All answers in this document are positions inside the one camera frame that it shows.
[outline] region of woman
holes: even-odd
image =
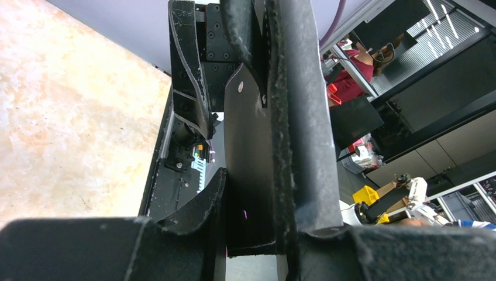
[[[401,44],[403,38],[404,36],[402,34],[392,42],[395,49]],[[383,69],[394,56],[393,50],[388,48],[388,46],[381,48],[381,52],[383,53],[382,56],[378,53],[371,56],[360,43],[357,43],[357,48],[358,50],[346,50],[346,53],[357,69],[360,70],[363,77],[369,82],[372,80],[372,77],[381,75]],[[341,71],[332,84],[336,86],[337,91],[335,92],[335,95],[341,99],[341,102],[351,101],[352,99],[365,94],[346,70]]]

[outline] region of marble floor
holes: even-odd
[[[0,5],[0,229],[136,215],[170,78],[44,0]]]

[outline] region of black panel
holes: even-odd
[[[197,30],[205,30],[205,51],[200,50],[204,55],[202,65],[212,112],[223,112],[226,83],[240,61],[227,40],[220,6],[208,4],[205,13],[205,23],[197,24]]]
[[[444,55],[440,56],[439,58],[437,58],[433,62],[429,63],[427,66],[425,66],[421,70],[417,71],[416,73],[414,73],[413,75],[411,75],[407,79],[403,80],[401,83],[397,84],[392,89],[385,92],[383,95],[374,99],[371,103],[374,105],[375,108],[379,108],[379,107],[383,106],[390,98],[394,97],[395,95],[399,94],[400,92],[402,92],[406,88],[415,84],[417,81],[426,77],[431,72],[438,69],[439,67],[442,67],[443,65],[445,65],[446,63],[451,61],[451,59],[455,58],[460,53],[462,53],[466,49],[468,49],[469,47],[472,47],[473,45],[477,44],[479,41],[486,38],[489,34],[490,34],[489,28],[481,29],[479,32],[472,35],[470,38],[468,38],[464,42],[458,44],[453,49],[449,50]]]
[[[378,50],[429,13],[421,0],[396,0],[368,23],[359,24],[354,31],[367,49]]]
[[[262,108],[259,95],[255,80],[242,64],[226,87],[224,146],[228,186],[239,199],[237,215],[247,213],[244,225],[233,228],[243,227],[238,235],[246,241],[238,246],[228,239],[228,244],[251,247],[255,253],[273,251],[275,246],[271,111],[270,103],[269,108]],[[256,249],[257,245],[266,246]]]
[[[386,162],[391,162],[408,152],[459,128],[474,119],[496,109],[496,91],[479,98],[477,101],[452,112],[438,121],[424,127],[415,134],[395,145],[381,148]]]
[[[496,10],[496,0],[480,0],[480,1]]]
[[[213,136],[210,99],[199,57],[195,3],[168,3],[174,112],[205,139]]]

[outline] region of red shirt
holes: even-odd
[[[372,80],[372,76],[374,75],[374,66],[365,64],[355,59],[355,56],[358,55],[360,51],[346,50],[345,52],[348,54],[358,70],[360,70],[363,77],[365,77],[367,81]],[[333,84],[337,88],[337,92],[335,95],[337,95],[337,97],[339,97],[342,102],[351,101],[352,99],[365,94],[346,70],[341,71]]]

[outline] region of yellow box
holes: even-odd
[[[353,193],[353,201],[355,203],[365,202],[367,205],[372,205],[372,203],[376,202],[379,199],[379,194],[370,186],[363,186],[362,189]],[[383,224],[385,222],[389,222],[389,218],[387,214],[384,214],[380,219],[378,224]]]

